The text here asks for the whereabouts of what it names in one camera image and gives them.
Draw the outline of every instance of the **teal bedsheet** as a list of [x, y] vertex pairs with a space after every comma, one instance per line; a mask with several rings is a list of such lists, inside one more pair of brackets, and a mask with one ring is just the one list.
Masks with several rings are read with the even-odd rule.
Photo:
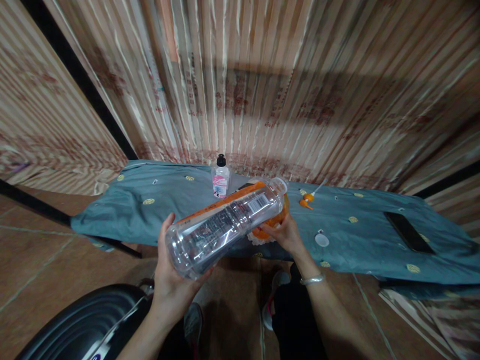
[[[247, 179], [233, 175], [230, 189]], [[313, 210], [309, 210], [299, 205], [300, 189], [312, 192], [317, 186], [298, 182], [289, 186], [290, 212], [318, 265], [338, 272], [416, 282], [480, 284], [479, 245], [421, 198], [323, 186], [315, 195]], [[71, 226], [80, 234], [156, 245], [162, 222], [170, 212], [181, 219], [215, 201], [209, 167], [135, 160], [103, 196], [72, 219]], [[383, 212], [407, 217], [436, 255], [411, 251]], [[319, 230], [329, 239], [327, 247], [315, 242]], [[234, 257], [255, 254], [292, 260], [277, 243], [253, 246], [246, 238], [229, 253]]]

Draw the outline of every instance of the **clear plastic bottle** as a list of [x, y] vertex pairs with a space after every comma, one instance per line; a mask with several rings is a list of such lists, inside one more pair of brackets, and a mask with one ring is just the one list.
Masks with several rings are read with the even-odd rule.
[[225, 199], [229, 193], [230, 169], [223, 154], [219, 154], [216, 165], [211, 167], [211, 181], [213, 183], [213, 196]]
[[268, 184], [258, 181], [170, 226], [165, 243], [175, 269], [198, 279], [237, 240], [280, 214], [287, 190], [279, 177]]

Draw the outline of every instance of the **smartphone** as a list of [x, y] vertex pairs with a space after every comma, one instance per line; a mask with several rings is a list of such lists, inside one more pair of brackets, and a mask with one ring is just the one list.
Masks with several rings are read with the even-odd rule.
[[384, 214], [410, 249], [417, 253], [435, 255], [432, 248], [422, 239], [405, 216], [396, 212], [384, 212]]

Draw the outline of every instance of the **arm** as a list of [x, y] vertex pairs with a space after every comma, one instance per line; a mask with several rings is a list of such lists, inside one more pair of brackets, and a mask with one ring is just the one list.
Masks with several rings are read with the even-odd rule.
[[[305, 248], [297, 229], [297, 223], [288, 214], [279, 228], [261, 227], [289, 253], [292, 254], [302, 279], [321, 274], [312, 256]], [[370, 341], [347, 312], [326, 281], [306, 286], [313, 316], [330, 359], [374, 359]]]
[[213, 269], [197, 281], [184, 279], [177, 273], [165, 245], [165, 234], [174, 220], [175, 214], [171, 213], [161, 225], [158, 236], [158, 264], [150, 310], [117, 360], [157, 359], [170, 330], [187, 312], [195, 294], [212, 273]]

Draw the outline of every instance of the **sneaker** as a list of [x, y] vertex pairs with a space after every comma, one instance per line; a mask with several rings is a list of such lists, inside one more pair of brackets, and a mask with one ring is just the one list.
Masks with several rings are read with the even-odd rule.
[[263, 325], [270, 330], [273, 331], [272, 327], [272, 315], [270, 313], [270, 304], [272, 303], [272, 300], [274, 299], [275, 292], [279, 288], [280, 285], [286, 285], [290, 282], [290, 277], [289, 275], [283, 271], [279, 270], [277, 273], [273, 276], [273, 280], [271, 281], [271, 293], [270, 296], [268, 297], [268, 301], [266, 304], [263, 306], [261, 310], [261, 318], [263, 320]]
[[194, 354], [198, 353], [203, 324], [204, 317], [202, 315], [202, 308], [196, 302], [192, 302], [183, 317], [183, 332], [185, 334], [185, 339]]

